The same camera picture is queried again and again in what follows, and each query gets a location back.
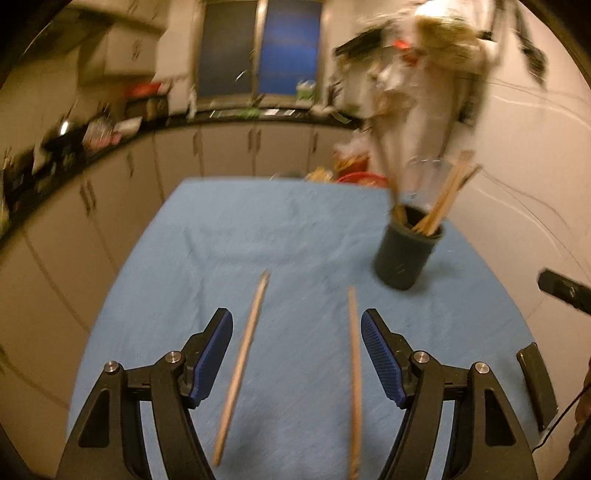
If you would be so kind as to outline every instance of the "food package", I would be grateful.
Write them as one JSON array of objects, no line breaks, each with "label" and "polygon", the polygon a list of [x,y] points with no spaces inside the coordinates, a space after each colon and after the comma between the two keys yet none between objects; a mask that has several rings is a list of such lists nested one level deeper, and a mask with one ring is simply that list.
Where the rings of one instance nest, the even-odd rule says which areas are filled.
[{"label": "food package", "polygon": [[486,58],[486,47],[478,39],[476,2],[473,0],[429,0],[414,14],[417,47],[436,64],[471,71]]},{"label": "food package", "polygon": [[347,144],[335,145],[335,171],[340,178],[349,173],[366,171],[369,166],[371,139],[366,132],[355,130]]}]

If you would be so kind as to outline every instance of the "red bowl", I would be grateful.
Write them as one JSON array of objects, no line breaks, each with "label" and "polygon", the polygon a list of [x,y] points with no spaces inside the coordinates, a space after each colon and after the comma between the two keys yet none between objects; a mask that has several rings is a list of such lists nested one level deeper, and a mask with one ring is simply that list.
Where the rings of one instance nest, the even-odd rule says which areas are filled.
[{"label": "red bowl", "polygon": [[354,183],[360,187],[373,187],[377,189],[388,188],[388,179],[386,177],[368,171],[349,173],[339,178],[336,183]]}]

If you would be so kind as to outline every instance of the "chopstick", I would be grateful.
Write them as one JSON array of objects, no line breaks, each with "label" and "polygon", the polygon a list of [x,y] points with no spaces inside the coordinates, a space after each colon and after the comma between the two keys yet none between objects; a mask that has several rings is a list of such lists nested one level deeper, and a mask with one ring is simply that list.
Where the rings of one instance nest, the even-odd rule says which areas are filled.
[{"label": "chopstick", "polygon": [[430,236],[437,231],[439,224],[451,209],[459,189],[475,174],[475,172],[472,171],[469,175],[466,175],[466,170],[469,168],[469,163],[473,156],[473,150],[463,150],[460,153],[460,158],[453,166],[451,172],[447,175],[435,205],[431,211],[412,228],[413,232]]},{"label": "chopstick", "polygon": [[349,287],[349,332],[351,337],[351,386],[353,391],[351,410],[351,443],[349,451],[349,480],[359,478],[361,464],[361,341],[355,287]]},{"label": "chopstick", "polygon": [[242,344],[240,345],[240,352],[238,353],[238,361],[234,369],[234,375],[228,388],[228,397],[226,398],[226,404],[223,409],[222,419],[220,421],[220,429],[217,434],[216,446],[213,454],[213,464],[218,466],[222,461],[222,455],[224,447],[226,446],[226,438],[228,436],[228,430],[230,428],[230,422],[234,415],[234,408],[236,407],[236,400],[240,392],[242,385],[242,378],[244,376],[244,369],[246,367],[246,360],[248,359],[248,352],[250,351],[252,341],[254,339],[254,333],[258,318],[261,313],[261,304],[265,297],[265,290],[269,283],[269,271],[265,270],[261,274],[261,278],[258,281],[256,288],[255,297],[252,301],[251,312],[244,329],[244,335],[242,337]]},{"label": "chopstick", "polygon": [[401,224],[406,225],[408,222],[406,210],[404,209],[404,206],[398,201],[400,195],[398,191],[398,178],[388,165],[386,152],[384,150],[384,146],[382,145],[382,133],[378,125],[378,119],[373,116],[369,119],[369,121],[371,124],[375,148],[378,151],[378,163],[381,170],[384,172],[384,175],[388,179],[388,184],[390,186],[390,200],[392,202],[393,213]]}]

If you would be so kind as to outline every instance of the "kitchen cabinet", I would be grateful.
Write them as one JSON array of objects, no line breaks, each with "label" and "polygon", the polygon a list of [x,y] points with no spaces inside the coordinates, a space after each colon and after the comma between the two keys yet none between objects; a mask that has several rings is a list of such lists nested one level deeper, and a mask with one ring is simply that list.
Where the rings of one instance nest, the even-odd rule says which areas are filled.
[{"label": "kitchen cabinet", "polygon": [[151,77],[156,72],[158,35],[115,24],[80,46],[81,83],[109,77]]},{"label": "kitchen cabinet", "polygon": [[352,130],[345,128],[314,127],[308,172],[314,171],[317,167],[333,168],[335,144],[348,143],[352,134]]},{"label": "kitchen cabinet", "polygon": [[258,124],[255,175],[267,177],[291,171],[306,174],[311,134],[309,125]]},{"label": "kitchen cabinet", "polygon": [[10,364],[66,406],[88,332],[15,232],[0,252],[0,346]]},{"label": "kitchen cabinet", "polygon": [[[52,363],[61,368],[69,359]],[[0,423],[28,467],[53,478],[66,445],[68,410],[4,368],[0,374]]]},{"label": "kitchen cabinet", "polygon": [[141,22],[164,31],[168,26],[170,0],[72,0],[70,7],[113,15],[115,20]]},{"label": "kitchen cabinet", "polygon": [[201,176],[200,143],[198,128],[179,128],[155,135],[156,161],[164,199],[184,179]]},{"label": "kitchen cabinet", "polygon": [[255,124],[203,125],[201,154],[203,174],[252,176],[254,174]]},{"label": "kitchen cabinet", "polygon": [[92,217],[121,268],[162,205],[152,136],[121,148],[85,174]]},{"label": "kitchen cabinet", "polygon": [[130,15],[148,25],[166,30],[168,24],[168,0],[129,0]]},{"label": "kitchen cabinet", "polygon": [[86,185],[75,179],[24,225],[41,265],[89,330],[116,274],[90,214]]}]

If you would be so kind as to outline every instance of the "table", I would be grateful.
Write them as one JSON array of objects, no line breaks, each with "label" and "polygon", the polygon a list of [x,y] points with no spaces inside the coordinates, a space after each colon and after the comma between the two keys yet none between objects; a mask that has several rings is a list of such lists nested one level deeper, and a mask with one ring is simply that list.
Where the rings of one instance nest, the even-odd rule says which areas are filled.
[{"label": "table", "polygon": [[[242,332],[261,272],[271,272],[219,480],[346,478],[350,432],[347,289],[359,314],[374,307],[414,349],[442,364],[488,363],[530,444],[535,419],[516,352],[533,341],[484,260],[447,223],[417,284],[382,285],[372,259],[388,194],[301,181],[188,180],[137,243],[105,301],[76,381],[68,432],[103,364],[155,362],[203,330],[218,307],[234,336],[210,397],[191,412],[211,460]],[[375,480],[403,412],[386,398],[362,345],[361,479]],[[429,478],[440,478],[453,405],[446,402]],[[151,406],[142,405],[152,478],[166,479]]]}]

